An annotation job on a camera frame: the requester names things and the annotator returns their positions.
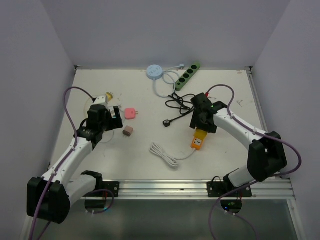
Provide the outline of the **rose brown plug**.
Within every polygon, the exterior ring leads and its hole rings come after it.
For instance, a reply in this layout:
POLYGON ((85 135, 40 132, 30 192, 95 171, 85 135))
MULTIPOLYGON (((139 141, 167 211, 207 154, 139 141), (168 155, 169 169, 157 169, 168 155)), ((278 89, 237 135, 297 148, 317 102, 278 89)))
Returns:
POLYGON ((122 134, 126 137, 130 137, 134 132, 134 128, 131 127, 131 126, 125 126, 123 131, 122 131, 122 134))

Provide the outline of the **pink plug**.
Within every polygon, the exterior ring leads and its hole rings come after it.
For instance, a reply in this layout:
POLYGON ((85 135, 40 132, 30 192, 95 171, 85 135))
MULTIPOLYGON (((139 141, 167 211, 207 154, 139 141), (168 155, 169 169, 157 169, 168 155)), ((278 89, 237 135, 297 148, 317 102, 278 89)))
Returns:
POLYGON ((124 118, 126 120, 133 120, 136 118, 136 115, 138 114, 138 111, 136 111, 135 108, 130 107, 130 108, 125 108, 124 109, 124 118))

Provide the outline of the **yellow cube adapter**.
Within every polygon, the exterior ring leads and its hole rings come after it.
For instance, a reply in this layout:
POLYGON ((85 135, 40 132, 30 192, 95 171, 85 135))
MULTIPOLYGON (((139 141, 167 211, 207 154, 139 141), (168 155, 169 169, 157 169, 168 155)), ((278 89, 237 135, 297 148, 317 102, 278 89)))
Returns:
POLYGON ((204 130, 201 130, 201 129, 196 129, 195 130, 195 133, 194 133, 194 136, 196 138, 205 138, 207 136, 208 132, 207 131, 204 131, 204 130))

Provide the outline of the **yellow two-port adapter plug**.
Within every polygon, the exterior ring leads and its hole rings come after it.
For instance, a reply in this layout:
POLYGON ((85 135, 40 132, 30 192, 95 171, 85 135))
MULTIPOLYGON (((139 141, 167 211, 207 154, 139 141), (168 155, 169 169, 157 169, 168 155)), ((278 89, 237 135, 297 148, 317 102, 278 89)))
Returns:
POLYGON ((110 102, 114 98, 112 92, 106 92, 105 95, 106 95, 106 98, 107 98, 108 102, 110 102))

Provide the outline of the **orange power strip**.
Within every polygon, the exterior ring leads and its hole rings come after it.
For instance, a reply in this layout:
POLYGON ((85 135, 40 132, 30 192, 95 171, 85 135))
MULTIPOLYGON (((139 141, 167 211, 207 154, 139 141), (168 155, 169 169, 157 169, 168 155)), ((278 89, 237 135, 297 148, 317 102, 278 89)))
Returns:
POLYGON ((195 137, 195 134, 194 134, 190 147, 192 149, 199 151, 202 148, 202 145, 203 145, 206 137, 197 138, 197 137, 195 137))

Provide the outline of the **round light blue socket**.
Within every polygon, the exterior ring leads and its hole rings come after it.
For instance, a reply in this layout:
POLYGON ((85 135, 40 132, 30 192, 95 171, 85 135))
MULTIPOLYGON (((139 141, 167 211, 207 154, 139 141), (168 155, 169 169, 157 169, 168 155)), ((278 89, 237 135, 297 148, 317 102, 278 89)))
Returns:
POLYGON ((162 78, 163 73, 163 68, 157 64, 150 65, 146 69, 146 76, 153 81, 162 78))

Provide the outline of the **white charger plug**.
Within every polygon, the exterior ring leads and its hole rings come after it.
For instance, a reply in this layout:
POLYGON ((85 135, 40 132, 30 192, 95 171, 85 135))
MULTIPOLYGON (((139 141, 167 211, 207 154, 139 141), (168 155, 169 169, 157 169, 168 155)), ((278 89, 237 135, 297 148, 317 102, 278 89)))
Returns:
POLYGON ((123 113, 124 111, 122 110, 122 106, 121 105, 115 105, 113 106, 114 109, 117 109, 120 113, 123 113))

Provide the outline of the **green power strip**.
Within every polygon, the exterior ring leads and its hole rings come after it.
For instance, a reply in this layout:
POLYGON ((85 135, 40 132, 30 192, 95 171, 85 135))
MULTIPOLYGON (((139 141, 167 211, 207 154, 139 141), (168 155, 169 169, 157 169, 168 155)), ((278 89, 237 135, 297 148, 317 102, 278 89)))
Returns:
POLYGON ((185 73, 177 80, 175 84, 175 91, 179 92, 183 89, 183 87, 191 80, 191 78, 198 72, 201 67, 201 63, 199 61, 194 62, 185 73))

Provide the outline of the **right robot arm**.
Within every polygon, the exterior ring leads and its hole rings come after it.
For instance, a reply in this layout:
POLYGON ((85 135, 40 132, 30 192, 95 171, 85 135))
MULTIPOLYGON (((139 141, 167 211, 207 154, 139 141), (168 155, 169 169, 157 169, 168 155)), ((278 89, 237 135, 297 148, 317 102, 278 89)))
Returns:
POLYGON ((191 99, 194 110, 190 128, 195 129, 191 148, 199 151, 207 134, 215 134, 223 129, 238 140, 248 151, 245 166, 228 173, 223 178, 223 192, 235 196, 241 186, 253 181, 263 182, 287 166, 280 135, 267 133, 252 125, 244 126, 236 122, 228 106, 221 101, 212 103, 206 94, 200 93, 191 99))

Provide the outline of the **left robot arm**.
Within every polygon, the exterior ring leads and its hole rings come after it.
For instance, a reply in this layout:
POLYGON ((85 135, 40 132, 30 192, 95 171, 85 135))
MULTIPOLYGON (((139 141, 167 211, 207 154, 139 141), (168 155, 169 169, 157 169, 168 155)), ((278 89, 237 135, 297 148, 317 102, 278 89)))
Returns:
POLYGON ((61 158, 41 177, 33 177, 27 184, 27 215, 56 224, 68 216, 71 206, 87 194, 103 193, 102 174, 86 170, 80 177, 71 178, 83 160, 93 152, 103 134, 123 127, 120 109, 109 110, 94 104, 87 112, 76 135, 61 158))

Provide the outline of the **aluminium frame rail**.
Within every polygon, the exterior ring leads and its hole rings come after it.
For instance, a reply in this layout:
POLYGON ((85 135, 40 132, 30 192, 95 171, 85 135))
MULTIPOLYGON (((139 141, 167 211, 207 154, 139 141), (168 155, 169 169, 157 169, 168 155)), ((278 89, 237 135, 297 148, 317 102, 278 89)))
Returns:
MULTIPOLYGON (((104 180, 102 187, 122 200, 207 200, 217 199, 227 191, 219 179, 210 180, 104 180)), ((289 180, 269 179, 246 186, 225 197, 250 200, 293 200, 289 180)))

